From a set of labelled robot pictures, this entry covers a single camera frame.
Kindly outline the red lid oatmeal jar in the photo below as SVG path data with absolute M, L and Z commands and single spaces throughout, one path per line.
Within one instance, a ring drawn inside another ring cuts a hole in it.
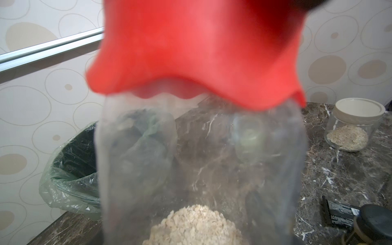
M 106 245 L 294 245 L 312 1 L 105 1 L 87 72 Z

